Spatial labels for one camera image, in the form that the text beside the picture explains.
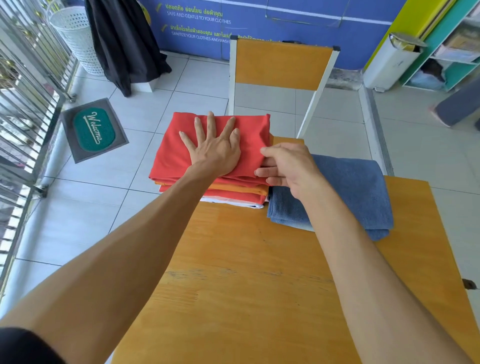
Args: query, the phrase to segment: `hand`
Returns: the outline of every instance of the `hand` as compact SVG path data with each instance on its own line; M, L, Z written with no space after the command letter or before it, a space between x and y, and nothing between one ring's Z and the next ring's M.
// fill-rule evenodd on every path
M215 115L209 111L207 116L207 136L200 119L195 118L197 144L180 132L180 138L187 147L192 160L192 166L200 166L202 171L214 178L231 172L240 158L240 130L233 129L235 118L230 118L222 133L216 136Z
M315 186L315 181L325 180L308 148L302 144L280 143L264 147L260 152L267 158L255 170L255 175L267 177L267 183L272 186L290 187L292 195L299 200L305 189Z

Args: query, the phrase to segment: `blue wall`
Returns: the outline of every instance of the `blue wall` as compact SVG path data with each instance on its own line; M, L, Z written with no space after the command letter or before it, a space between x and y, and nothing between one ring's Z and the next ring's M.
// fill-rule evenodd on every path
M297 40L340 46L336 67L349 70L363 68L405 3L350 0L345 12L348 0L162 1L141 0L161 49L227 60L230 34Z

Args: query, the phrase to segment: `welcome mat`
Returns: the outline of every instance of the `welcome mat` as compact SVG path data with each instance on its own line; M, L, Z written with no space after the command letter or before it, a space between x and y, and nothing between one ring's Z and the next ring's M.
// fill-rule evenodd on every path
M128 144L107 98L65 110L62 119L75 163Z

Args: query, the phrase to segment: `laundry basket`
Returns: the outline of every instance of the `laundry basket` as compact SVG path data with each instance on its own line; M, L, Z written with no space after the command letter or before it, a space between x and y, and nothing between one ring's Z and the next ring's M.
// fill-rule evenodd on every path
M103 69L95 54L92 32L83 6L64 6L53 0L47 7L47 20L67 43L83 68L92 75L103 76Z

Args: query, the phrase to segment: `table top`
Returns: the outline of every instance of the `table top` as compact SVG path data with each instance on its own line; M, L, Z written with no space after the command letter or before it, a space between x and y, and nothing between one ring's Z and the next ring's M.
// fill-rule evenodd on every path
M480 363L479 330L428 183L385 179L395 226L377 246ZM274 224L266 210L199 203L113 364L360 363L315 234Z

